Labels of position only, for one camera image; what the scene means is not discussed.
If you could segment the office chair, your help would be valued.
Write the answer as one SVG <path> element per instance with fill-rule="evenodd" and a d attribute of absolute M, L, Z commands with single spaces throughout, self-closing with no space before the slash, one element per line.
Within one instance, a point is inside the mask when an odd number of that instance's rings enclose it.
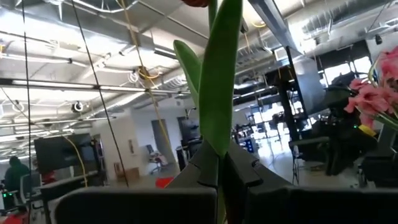
<path fill-rule="evenodd" d="M 159 151 L 155 151 L 150 144 L 146 145 L 146 149 L 149 153 L 149 163 L 155 164 L 149 174 L 153 175 L 155 172 L 163 171 L 169 164 L 166 157 Z"/>

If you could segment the clear glass vase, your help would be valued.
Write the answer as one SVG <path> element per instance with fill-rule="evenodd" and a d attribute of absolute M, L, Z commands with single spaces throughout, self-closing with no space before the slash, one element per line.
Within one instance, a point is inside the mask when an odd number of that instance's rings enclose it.
<path fill-rule="evenodd" d="M 397 135 L 398 131 L 386 124 L 383 124 L 377 139 L 377 151 L 382 154 L 396 153 L 396 150 L 393 148 L 393 146 Z"/>

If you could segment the red floor object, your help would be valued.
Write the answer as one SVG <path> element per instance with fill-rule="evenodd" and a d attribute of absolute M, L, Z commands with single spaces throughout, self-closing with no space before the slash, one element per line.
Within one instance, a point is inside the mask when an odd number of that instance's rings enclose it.
<path fill-rule="evenodd" d="M 174 177 L 157 177 L 155 179 L 155 187 L 158 189 L 164 189 L 174 180 Z"/>

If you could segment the black monitor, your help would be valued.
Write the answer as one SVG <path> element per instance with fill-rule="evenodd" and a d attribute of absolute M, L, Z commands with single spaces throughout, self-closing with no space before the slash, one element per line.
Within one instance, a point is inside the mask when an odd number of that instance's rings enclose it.
<path fill-rule="evenodd" d="M 37 168 L 40 174 L 70 166 L 98 163 L 92 138 L 89 134 L 72 134 L 34 140 Z"/>

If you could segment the cardboard box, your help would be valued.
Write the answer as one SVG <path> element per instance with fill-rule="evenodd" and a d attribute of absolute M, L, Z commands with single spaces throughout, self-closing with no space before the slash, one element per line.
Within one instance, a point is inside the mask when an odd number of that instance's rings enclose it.
<path fill-rule="evenodd" d="M 118 182 L 125 182 L 126 179 L 128 182 L 135 182 L 141 177 L 138 167 L 123 170 L 120 162 L 115 162 L 113 166 L 115 177 Z"/>

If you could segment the black aluminium table frame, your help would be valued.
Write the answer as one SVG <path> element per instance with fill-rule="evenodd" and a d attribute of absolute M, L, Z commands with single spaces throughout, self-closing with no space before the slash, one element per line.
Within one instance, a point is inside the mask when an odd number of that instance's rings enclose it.
<path fill-rule="evenodd" d="M 284 121 L 286 122 L 287 127 L 289 129 L 290 139 L 296 141 L 299 140 L 299 134 L 295 124 L 295 119 L 292 113 L 292 108 L 290 105 L 290 100 L 288 95 L 290 80 L 283 76 L 281 72 L 282 68 L 283 67 L 277 69 L 278 71 L 277 89 L 280 96 L 280 102 L 282 103 L 282 107 L 284 109 Z"/>

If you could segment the yellow tag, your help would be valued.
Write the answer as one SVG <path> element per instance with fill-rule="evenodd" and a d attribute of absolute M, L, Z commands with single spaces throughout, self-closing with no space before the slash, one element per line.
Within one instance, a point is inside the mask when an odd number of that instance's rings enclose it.
<path fill-rule="evenodd" d="M 365 133 L 369 136 L 372 136 L 372 137 L 374 137 L 377 134 L 373 129 L 371 129 L 363 124 L 361 124 L 358 128 L 360 130 L 362 130 L 363 133 Z"/>

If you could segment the pink flower bunch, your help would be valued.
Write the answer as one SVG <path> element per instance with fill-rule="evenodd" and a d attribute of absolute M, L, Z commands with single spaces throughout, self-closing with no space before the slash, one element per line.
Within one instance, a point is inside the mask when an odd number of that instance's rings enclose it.
<path fill-rule="evenodd" d="M 348 98 L 345 111 L 359 111 L 361 124 L 372 128 L 378 121 L 398 131 L 398 45 L 379 54 L 366 78 L 356 78 L 349 88 L 356 92 Z"/>

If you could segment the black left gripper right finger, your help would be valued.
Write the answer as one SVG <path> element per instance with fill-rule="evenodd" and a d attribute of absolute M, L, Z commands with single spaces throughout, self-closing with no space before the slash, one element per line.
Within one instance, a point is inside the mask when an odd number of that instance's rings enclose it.
<path fill-rule="evenodd" d="M 294 186 L 235 142 L 222 187 L 228 224 L 398 224 L 398 190 Z"/>

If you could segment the red tulip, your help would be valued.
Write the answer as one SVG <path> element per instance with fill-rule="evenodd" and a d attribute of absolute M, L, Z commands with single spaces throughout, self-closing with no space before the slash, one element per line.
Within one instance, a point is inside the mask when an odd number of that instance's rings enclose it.
<path fill-rule="evenodd" d="M 190 7 L 207 8 L 210 36 L 202 58 L 181 40 L 174 41 L 174 51 L 188 82 L 198 111 L 202 144 L 190 159 L 200 171 L 199 183 L 215 191 L 209 205 L 212 211 L 202 224 L 224 224 L 226 205 L 222 186 L 225 157 L 230 149 L 233 118 L 234 79 L 239 47 L 242 0 L 182 0 Z"/>

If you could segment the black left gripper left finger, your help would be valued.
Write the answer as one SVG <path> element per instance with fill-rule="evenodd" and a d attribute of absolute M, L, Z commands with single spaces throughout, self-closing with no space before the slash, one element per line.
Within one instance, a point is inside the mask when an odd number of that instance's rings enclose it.
<path fill-rule="evenodd" d="M 219 159 L 203 142 L 163 189 L 87 187 L 63 196 L 56 224 L 216 224 Z"/>

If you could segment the person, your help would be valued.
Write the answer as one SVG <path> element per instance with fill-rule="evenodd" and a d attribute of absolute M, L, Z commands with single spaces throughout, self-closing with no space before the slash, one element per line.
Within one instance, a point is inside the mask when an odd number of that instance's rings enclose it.
<path fill-rule="evenodd" d="M 22 203 L 20 196 L 21 177 L 30 173 L 30 169 L 21 162 L 21 160 L 12 156 L 9 159 L 10 167 L 7 169 L 4 176 L 4 185 L 7 191 L 17 191 L 16 197 L 18 204 Z"/>

